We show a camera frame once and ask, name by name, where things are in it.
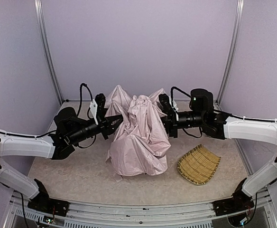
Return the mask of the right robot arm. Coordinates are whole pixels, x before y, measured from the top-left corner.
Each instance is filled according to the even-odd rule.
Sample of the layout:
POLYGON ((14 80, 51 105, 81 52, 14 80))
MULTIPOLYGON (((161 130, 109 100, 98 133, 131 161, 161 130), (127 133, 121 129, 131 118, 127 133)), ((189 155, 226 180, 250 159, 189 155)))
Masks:
MULTIPOLYGON (((277 146, 277 119, 239 117, 214 109, 213 94, 205 89, 193 89, 189 94, 190 111, 180 112, 173 103, 173 95, 158 96, 163 113, 163 125, 170 137, 178 130, 197 127, 201 133, 215 139, 244 139, 277 146)), ((277 180, 277 156, 268 161, 253 175, 243 179, 227 199, 213 202, 217 216, 235 213, 256 206, 252 197, 277 180)))

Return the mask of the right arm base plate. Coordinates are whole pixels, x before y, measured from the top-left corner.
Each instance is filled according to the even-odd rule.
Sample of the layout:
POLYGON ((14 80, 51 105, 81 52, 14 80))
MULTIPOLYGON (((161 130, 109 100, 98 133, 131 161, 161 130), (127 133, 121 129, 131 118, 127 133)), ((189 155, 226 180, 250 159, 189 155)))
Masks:
POLYGON ((246 210, 248 208, 253 208, 255 206, 252 200, 242 202, 241 200, 236 201, 233 198, 216 200, 212 204, 216 216, 232 214, 235 212, 246 210))

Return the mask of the pink and black folding umbrella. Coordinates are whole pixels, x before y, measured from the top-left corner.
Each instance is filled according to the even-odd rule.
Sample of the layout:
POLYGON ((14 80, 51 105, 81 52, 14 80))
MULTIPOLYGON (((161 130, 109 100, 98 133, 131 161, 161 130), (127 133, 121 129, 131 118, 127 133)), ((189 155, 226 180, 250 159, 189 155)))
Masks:
POLYGON ((117 85, 106 97, 106 116, 123 117, 106 158, 116 179, 140 174, 157 176, 168 169, 166 153, 171 144, 161 121, 165 114, 158 98, 164 93, 159 89, 149 96, 130 96, 117 85))

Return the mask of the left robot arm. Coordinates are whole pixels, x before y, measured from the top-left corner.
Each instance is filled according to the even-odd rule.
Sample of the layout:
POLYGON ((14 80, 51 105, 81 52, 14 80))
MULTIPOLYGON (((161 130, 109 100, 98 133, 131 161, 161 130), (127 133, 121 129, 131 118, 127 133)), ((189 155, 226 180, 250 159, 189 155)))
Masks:
POLYGON ((0 131, 0 183, 28 197, 28 207, 45 213, 65 216, 69 202, 52 199, 37 179, 8 165, 4 156, 31 156, 51 160, 66 159, 79 143, 102 134, 113 134, 123 122, 122 115, 106 117, 106 109, 97 109, 94 119, 81 119, 72 107, 62 109, 55 117, 56 130, 44 135, 21 135, 0 131))

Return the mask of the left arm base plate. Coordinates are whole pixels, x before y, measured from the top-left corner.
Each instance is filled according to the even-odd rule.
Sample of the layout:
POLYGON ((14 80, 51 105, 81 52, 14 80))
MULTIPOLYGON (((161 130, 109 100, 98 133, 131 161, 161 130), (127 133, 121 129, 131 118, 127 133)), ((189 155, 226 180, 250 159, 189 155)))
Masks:
POLYGON ((28 202, 28 208, 30 209, 62 217, 66 217, 69 205, 68 201, 52 198, 31 199, 28 202))

